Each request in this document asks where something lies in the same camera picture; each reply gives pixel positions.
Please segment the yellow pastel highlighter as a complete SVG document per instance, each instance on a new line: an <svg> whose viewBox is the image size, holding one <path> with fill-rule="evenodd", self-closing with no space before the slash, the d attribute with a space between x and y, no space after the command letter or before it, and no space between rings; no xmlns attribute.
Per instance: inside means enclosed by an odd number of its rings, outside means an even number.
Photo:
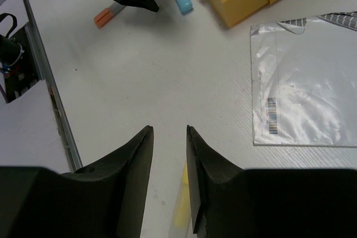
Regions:
<svg viewBox="0 0 357 238"><path fill-rule="evenodd" d="M187 163L181 177L179 192L173 211L169 228L169 237L187 237L187 231L191 220L189 178Z"/></svg>

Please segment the white booklet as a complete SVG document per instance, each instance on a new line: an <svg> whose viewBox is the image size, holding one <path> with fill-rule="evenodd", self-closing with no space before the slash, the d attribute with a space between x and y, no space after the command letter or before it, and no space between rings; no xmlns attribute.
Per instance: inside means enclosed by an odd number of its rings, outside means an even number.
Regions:
<svg viewBox="0 0 357 238"><path fill-rule="evenodd" d="M250 29L253 143L356 146L356 12Z"/></svg>

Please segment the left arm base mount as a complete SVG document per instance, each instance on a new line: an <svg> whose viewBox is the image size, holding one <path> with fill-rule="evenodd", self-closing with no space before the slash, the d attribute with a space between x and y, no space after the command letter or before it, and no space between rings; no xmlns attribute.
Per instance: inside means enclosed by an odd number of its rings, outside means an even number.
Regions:
<svg viewBox="0 0 357 238"><path fill-rule="evenodd" d="M1 34L1 77L4 78L1 94L6 103L14 101L39 81L27 33L23 28L16 30L18 20L15 15L1 14L1 21L8 18L12 24L5 34Z"/></svg>

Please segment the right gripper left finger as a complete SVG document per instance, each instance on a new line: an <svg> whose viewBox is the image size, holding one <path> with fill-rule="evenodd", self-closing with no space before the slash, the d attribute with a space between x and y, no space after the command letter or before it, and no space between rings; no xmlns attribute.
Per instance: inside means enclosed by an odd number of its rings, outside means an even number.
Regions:
<svg viewBox="0 0 357 238"><path fill-rule="evenodd" d="M153 157L153 127L75 173L63 174L64 237L139 237Z"/></svg>

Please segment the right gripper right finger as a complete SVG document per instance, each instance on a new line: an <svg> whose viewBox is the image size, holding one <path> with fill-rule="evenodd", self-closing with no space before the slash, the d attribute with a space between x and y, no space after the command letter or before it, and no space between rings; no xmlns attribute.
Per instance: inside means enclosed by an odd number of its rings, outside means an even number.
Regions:
<svg viewBox="0 0 357 238"><path fill-rule="evenodd" d="M189 125L186 158L193 233L198 237L245 236L243 170L212 149Z"/></svg>

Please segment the orange pastel highlighter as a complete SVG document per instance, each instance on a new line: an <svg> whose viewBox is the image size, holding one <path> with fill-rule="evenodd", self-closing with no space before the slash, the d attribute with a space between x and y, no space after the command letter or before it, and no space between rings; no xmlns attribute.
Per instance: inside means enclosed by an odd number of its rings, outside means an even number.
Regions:
<svg viewBox="0 0 357 238"><path fill-rule="evenodd" d="M121 11L124 9L125 6L118 3L113 3L109 7L103 9L94 17L94 24L97 26L97 28L102 28L105 24L107 24L117 14L121 13Z"/></svg>

